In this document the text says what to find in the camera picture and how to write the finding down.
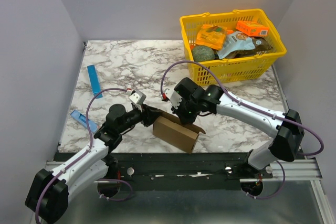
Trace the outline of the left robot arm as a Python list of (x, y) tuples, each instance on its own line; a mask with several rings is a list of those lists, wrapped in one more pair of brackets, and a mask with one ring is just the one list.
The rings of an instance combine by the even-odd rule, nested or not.
[(54, 170), (43, 168), (36, 173), (25, 200), (26, 207), (35, 213), (36, 223), (55, 223), (75, 193), (96, 179), (112, 179), (116, 166), (106, 157), (121, 143), (123, 134), (138, 123), (152, 125), (161, 114), (159, 109), (146, 104), (133, 105), (131, 111), (126, 111), (122, 104), (112, 105), (101, 128), (90, 134), (85, 148)]

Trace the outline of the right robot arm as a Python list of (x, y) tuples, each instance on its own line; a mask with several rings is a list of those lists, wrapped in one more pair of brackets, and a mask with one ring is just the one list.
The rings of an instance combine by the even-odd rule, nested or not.
[(246, 177), (255, 177), (274, 161), (296, 159), (305, 133), (295, 110), (282, 113), (266, 109), (213, 84), (203, 89), (190, 78), (182, 79), (173, 89), (165, 89), (164, 95), (182, 124), (192, 124), (202, 112), (209, 112), (240, 120), (266, 133), (270, 141), (250, 151), (247, 161), (241, 165)]

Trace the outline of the brown cardboard box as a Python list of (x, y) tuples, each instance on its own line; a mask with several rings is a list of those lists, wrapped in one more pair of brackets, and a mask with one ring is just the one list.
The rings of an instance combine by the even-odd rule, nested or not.
[(199, 134), (206, 132), (194, 124), (183, 125), (177, 116), (161, 111), (153, 123), (153, 135), (185, 153), (192, 153)]

